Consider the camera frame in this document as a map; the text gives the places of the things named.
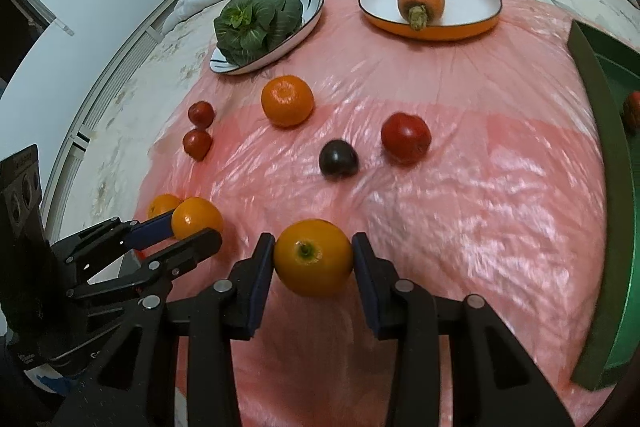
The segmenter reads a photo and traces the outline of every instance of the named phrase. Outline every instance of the leafy green vegetable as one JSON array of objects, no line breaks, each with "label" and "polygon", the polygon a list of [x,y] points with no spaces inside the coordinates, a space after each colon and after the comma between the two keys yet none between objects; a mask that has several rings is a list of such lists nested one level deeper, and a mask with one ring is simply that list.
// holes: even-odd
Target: leafy green vegetable
[{"label": "leafy green vegetable", "polygon": [[276,49],[302,25],[300,0],[231,0],[213,21],[218,49],[238,66]]}]

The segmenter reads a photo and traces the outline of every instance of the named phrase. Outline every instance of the orange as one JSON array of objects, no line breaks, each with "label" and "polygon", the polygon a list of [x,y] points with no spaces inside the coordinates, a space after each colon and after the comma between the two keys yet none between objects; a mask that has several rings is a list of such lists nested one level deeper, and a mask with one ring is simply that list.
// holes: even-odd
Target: orange
[{"label": "orange", "polygon": [[161,216],[169,212],[169,210],[173,210],[180,203],[182,203],[182,200],[178,196],[174,196],[173,194],[160,194],[151,201],[146,211],[146,217],[153,219],[154,217]]},{"label": "orange", "polygon": [[338,227],[322,219],[307,219],[282,232],[273,251],[273,264],[292,292],[329,297],[347,282],[353,269],[353,251]]},{"label": "orange", "polygon": [[203,198],[187,198],[174,210],[171,229],[176,239],[185,239],[204,229],[222,233],[225,221],[213,203]]},{"label": "orange", "polygon": [[293,127],[309,118],[314,94],[307,83],[291,74],[270,80],[262,90],[262,110],[277,127]]}]

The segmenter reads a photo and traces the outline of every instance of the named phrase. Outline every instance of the pink plastic sheet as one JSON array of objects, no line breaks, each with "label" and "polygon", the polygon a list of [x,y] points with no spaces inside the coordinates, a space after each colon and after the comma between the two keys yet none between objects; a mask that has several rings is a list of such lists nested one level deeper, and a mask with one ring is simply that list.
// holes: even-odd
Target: pink plastic sheet
[{"label": "pink plastic sheet", "polygon": [[[369,234],[401,277],[435,295],[483,295],[534,357],[577,425],[609,391],[570,383],[584,345],[604,261],[604,176],[590,106],[565,42],[570,17],[533,0],[504,0],[495,30],[430,44],[386,34],[357,0],[327,0],[312,36],[278,63],[242,77],[202,66],[150,150],[136,217],[163,192],[213,201],[226,220],[224,246],[175,282],[195,295],[248,257],[261,232],[320,217],[349,236]],[[271,78],[295,74],[316,97],[294,130],[273,128],[260,108]],[[206,160],[184,154],[187,108],[214,105]],[[380,128],[393,112],[431,128],[428,158],[389,165]],[[318,155],[348,140],[359,174],[326,181]],[[178,385],[186,391],[186,346]],[[379,426],[395,344],[367,329],[353,277],[333,299],[305,299],[274,276],[262,328],[234,343],[246,427]],[[443,425],[450,425],[450,368],[443,361]]]}]

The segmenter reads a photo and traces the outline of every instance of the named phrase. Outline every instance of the yellow orange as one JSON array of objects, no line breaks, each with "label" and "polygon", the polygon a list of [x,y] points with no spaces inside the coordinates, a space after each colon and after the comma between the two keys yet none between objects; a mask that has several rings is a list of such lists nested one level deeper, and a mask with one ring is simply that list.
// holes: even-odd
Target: yellow orange
[{"label": "yellow orange", "polygon": [[340,291],[351,269],[351,243],[338,227],[307,219],[286,228],[276,241],[273,264],[284,285],[305,297],[328,297]]},{"label": "yellow orange", "polygon": [[174,210],[171,229],[176,239],[186,239],[204,229],[222,233],[225,221],[216,206],[203,198],[187,198]]},{"label": "yellow orange", "polygon": [[160,194],[151,201],[146,211],[146,217],[153,219],[154,217],[161,216],[169,212],[169,210],[174,210],[180,203],[182,203],[182,200],[178,196],[174,196],[173,194]]}]

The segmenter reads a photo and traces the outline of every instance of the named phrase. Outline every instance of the orange-rimmed plate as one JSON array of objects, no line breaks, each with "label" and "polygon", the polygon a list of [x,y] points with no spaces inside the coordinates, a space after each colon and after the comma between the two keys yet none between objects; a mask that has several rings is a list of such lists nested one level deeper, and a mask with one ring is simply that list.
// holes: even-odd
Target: orange-rimmed plate
[{"label": "orange-rimmed plate", "polygon": [[502,0],[445,0],[442,17],[415,31],[400,15],[398,0],[359,0],[359,4],[374,26],[423,41],[457,41],[479,35],[498,23],[502,10]]}]

